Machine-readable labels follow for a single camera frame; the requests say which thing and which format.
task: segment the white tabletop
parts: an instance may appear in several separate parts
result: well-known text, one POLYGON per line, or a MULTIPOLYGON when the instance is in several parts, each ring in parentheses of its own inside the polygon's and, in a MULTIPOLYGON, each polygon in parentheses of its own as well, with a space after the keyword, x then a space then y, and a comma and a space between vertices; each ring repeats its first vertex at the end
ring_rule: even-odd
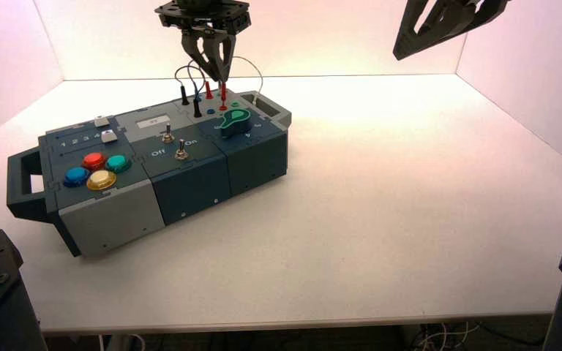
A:
MULTIPOLYGON (((234 91, 257 81, 237 80, 234 91)), ((454 75, 271 78, 288 174, 101 258, 5 205, 44 131, 173 99, 67 82, 0 127, 0 228, 45 332, 203 331, 533 314, 562 275, 562 156, 454 75)))

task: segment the pink lighting wall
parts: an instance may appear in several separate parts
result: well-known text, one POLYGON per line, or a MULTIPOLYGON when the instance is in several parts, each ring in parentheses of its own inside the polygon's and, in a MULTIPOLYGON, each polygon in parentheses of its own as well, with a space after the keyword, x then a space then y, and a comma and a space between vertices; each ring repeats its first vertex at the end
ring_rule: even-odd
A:
POLYGON ((0 124, 61 82, 32 0, 0 0, 0 124))
POLYGON ((507 7, 468 35, 458 75, 562 154, 562 0, 507 7))
MULTIPOLYGON (((178 29, 154 9, 168 0, 36 0, 66 80, 170 78, 188 61, 178 29)), ((455 73, 463 37, 397 61, 406 0, 249 0, 252 26, 236 53, 267 76, 455 73)), ((254 76, 238 62, 236 76, 254 76)))

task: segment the green button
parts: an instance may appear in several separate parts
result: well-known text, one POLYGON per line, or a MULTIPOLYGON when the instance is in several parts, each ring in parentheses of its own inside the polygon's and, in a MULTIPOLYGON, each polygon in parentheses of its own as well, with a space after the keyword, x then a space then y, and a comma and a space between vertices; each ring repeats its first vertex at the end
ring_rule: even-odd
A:
POLYGON ((106 163, 106 169, 114 173, 124 172, 128 168, 130 168, 130 160, 122 155, 112 156, 106 163))

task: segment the red button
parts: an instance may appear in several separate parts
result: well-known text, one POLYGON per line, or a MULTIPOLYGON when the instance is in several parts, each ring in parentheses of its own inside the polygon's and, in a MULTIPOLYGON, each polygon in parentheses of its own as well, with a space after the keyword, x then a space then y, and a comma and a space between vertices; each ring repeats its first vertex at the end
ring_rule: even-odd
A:
POLYGON ((94 152, 85 156, 83 159, 83 167, 94 172, 101 170, 105 166, 106 158, 100 152, 94 152))

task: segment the red connector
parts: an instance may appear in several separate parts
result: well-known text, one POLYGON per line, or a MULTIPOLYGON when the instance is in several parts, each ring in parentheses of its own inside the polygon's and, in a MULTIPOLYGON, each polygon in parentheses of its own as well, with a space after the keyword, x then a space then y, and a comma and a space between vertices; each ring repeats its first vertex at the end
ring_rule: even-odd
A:
POLYGON ((227 85, 225 83, 221 84, 221 101, 222 105, 219 107, 219 110, 226 111, 227 106, 225 105, 225 100, 227 100, 227 85))
POLYGON ((210 83, 206 80, 206 99, 212 100, 214 96, 212 96, 212 91, 210 90, 210 83))

